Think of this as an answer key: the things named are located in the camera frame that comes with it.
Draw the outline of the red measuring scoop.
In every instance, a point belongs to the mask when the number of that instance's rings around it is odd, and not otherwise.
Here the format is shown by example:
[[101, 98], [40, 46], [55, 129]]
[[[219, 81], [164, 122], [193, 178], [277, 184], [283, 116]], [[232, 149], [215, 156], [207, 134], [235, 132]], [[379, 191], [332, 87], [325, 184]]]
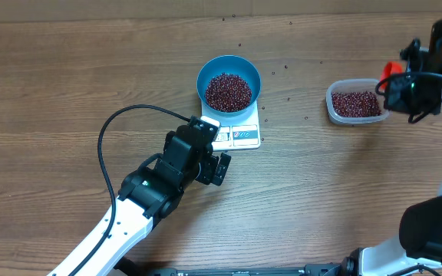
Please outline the red measuring scoop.
[[404, 69], [401, 65], [401, 63], [396, 61], [390, 61], [387, 62], [384, 66], [384, 69], [381, 72], [380, 81], [384, 80], [385, 78], [390, 77], [392, 74], [399, 74], [403, 73]]

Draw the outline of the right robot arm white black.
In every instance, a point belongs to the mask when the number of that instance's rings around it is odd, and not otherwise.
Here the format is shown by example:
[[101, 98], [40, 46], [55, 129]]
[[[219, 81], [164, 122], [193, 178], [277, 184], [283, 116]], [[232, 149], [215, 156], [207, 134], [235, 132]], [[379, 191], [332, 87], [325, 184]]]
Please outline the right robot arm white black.
[[[429, 48], [413, 40], [401, 50], [405, 72], [383, 77], [375, 87], [384, 108], [408, 116], [411, 124], [442, 111], [442, 19], [430, 32]], [[415, 204], [402, 215], [396, 236], [358, 250], [358, 258], [344, 264], [346, 275], [437, 274], [442, 268], [442, 181], [437, 196]]]

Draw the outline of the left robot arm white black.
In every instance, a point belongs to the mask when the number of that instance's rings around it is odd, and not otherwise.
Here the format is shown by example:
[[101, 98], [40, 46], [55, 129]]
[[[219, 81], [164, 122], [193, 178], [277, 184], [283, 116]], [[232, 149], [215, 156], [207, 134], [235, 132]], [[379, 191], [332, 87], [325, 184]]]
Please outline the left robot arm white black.
[[152, 155], [123, 180], [114, 205], [51, 274], [106, 275], [136, 243], [179, 205], [193, 181], [220, 186], [231, 157], [213, 154], [220, 123], [192, 117], [167, 134]]

